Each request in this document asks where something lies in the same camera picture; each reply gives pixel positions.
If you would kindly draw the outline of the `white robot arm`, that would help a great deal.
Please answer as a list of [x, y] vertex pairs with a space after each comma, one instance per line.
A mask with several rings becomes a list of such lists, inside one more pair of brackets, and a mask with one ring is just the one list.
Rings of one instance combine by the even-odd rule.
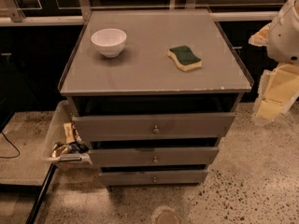
[[287, 113], [299, 97], [299, 0], [288, 0], [249, 43], [266, 47], [268, 57], [278, 62], [273, 71], [263, 71], [253, 107], [254, 123], [264, 126]]

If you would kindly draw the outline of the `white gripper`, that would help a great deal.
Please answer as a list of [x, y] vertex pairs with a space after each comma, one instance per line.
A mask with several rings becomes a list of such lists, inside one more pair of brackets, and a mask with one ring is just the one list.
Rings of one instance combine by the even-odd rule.
[[[266, 24], [249, 38], [256, 47], [268, 45], [270, 24]], [[253, 107], [252, 120], [265, 126], [273, 122], [286, 109], [292, 97], [299, 91], [299, 67], [280, 63], [273, 71], [264, 70], [258, 87], [258, 97]]]

